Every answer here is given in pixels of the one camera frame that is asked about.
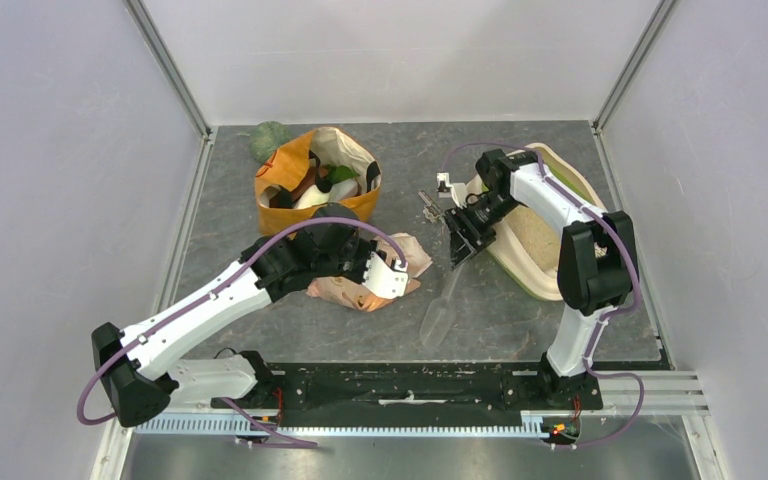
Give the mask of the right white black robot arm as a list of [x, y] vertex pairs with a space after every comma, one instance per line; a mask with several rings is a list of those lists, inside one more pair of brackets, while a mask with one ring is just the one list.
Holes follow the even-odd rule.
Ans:
[[497, 239], [497, 224], [518, 206], [534, 211], [558, 234], [556, 283], [565, 307], [540, 361], [537, 395], [548, 408], [564, 408], [592, 376], [593, 352], [610, 317], [627, 312], [627, 296], [640, 295], [632, 219], [563, 185], [532, 148], [489, 150], [475, 167], [485, 186], [480, 193], [460, 193], [446, 172], [436, 178], [439, 194], [456, 203], [443, 213], [450, 264], [458, 268], [487, 250]]

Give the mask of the grey bag sealing clip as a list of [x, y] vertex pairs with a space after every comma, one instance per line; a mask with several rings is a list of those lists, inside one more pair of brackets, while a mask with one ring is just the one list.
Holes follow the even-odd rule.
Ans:
[[423, 202], [423, 215], [431, 223], [438, 223], [443, 219], [443, 213], [437, 203], [425, 191], [419, 190], [418, 195]]

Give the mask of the beige green litter box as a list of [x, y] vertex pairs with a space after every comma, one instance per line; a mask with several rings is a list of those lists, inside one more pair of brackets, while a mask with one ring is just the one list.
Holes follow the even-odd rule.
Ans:
[[486, 250], [508, 274], [530, 295], [545, 301], [560, 301], [557, 282], [561, 250], [561, 227], [529, 205], [523, 205], [502, 191], [512, 182], [505, 178], [509, 165], [534, 163], [541, 156], [546, 170], [564, 187], [582, 199], [603, 208], [605, 204], [594, 188], [571, 164], [563, 160], [548, 145], [532, 143], [513, 147], [509, 153], [503, 147], [487, 150], [476, 161], [476, 176], [466, 183], [468, 200], [495, 198], [510, 203], [510, 212], [494, 226], [496, 240]]

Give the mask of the clear plastic litter scoop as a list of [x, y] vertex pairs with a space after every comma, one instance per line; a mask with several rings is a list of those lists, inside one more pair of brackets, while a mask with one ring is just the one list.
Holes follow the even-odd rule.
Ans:
[[434, 299], [426, 310], [419, 331], [420, 343], [426, 350], [437, 349], [455, 322], [453, 298], [465, 268], [466, 265], [461, 264], [451, 272], [440, 296]]

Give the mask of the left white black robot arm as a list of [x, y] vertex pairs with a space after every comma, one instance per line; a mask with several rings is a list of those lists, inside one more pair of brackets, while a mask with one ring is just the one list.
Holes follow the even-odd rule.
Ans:
[[407, 260], [403, 251], [387, 258], [381, 247], [391, 241], [347, 208], [328, 204], [258, 238], [210, 282], [161, 312], [124, 328], [101, 324], [90, 335], [95, 372], [78, 400], [79, 422], [136, 427], [174, 402], [214, 398], [264, 407], [274, 383], [250, 359], [189, 361], [186, 354], [319, 278], [346, 278], [384, 298], [402, 295]]

